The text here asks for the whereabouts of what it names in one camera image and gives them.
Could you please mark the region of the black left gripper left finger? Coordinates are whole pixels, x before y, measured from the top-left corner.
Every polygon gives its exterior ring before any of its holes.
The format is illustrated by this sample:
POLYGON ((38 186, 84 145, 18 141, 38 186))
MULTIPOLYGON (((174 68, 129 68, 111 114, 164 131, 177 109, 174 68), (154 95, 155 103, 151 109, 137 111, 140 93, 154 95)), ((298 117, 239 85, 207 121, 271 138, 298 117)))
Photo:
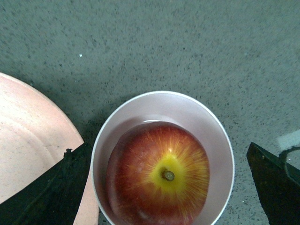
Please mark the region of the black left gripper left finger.
POLYGON ((71 225, 86 186, 88 143, 66 149, 63 159, 0 205, 2 225, 71 225))

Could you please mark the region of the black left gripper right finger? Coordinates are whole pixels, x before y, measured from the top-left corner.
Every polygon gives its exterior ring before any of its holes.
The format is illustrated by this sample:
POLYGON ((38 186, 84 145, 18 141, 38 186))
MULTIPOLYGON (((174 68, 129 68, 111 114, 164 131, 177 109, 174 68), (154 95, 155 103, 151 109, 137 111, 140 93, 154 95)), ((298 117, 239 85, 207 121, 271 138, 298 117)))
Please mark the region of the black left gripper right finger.
POLYGON ((270 225, 300 223, 300 170, 287 163, 287 156, 299 146, 275 156, 252 142, 247 160, 261 206, 270 225))

